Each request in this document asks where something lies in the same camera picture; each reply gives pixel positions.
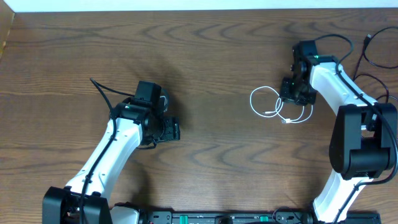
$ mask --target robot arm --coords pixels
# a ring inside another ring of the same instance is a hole
[[[138,223],[138,211],[114,207],[109,211],[108,200],[113,187],[129,156],[140,145],[179,140],[179,122],[176,117],[164,116],[169,104],[168,94],[155,83],[140,81],[136,95],[126,98],[113,108],[116,117],[116,135],[95,166],[84,196],[86,223]],[[67,223],[70,214],[78,213],[83,185],[89,170],[103,152],[114,133],[113,120],[96,149],[72,180],[63,189],[51,187],[43,199],[43,223]]]
[[[95,192],[94,194],[100,195],[108,201],[127,159],[142,141],[141,124],[134,124],[133,120],[124,118],[117,118],[116,124],[118,130],[115,141],[112,142],[94,170],[94,173],[91,176],[91,182],[88,184],[86,191],[87,195],[92,195]],[[88,171],[104,149],[105,145],[108,143],[112,132],[113,122],[112,120],[109,120],[108,127],[106,128],[102,140],[99,142],[86,164],[81,168],[77,175],[66,184],[67,187],[70,187],[71,192],[81,193]]]
[[[345,79],[387,118],[395,134],[397,111],[391,104],[379,104],[365,94],[345,74],[342,65],[338,66],[340,78],[335,71],[337,59],[330,55],[318,55],[314,40],[299,42],[293,47],[293,53],[294,76],[284,78],[282,82],[280,97],[283,102],[314,104],[319,92],[337,115],[329,149],[333,170],[325,188],[313,201],[316,221],[331,223],[358,183],[373,181],[382,171],[391,169],[395,161],[384,125],[341,79]],[[374,131],[374,136],[361,137],[361,130],[364,129]],[[338,222],[346,219],[349,207],[363,188],[364,185],[355,191]]]

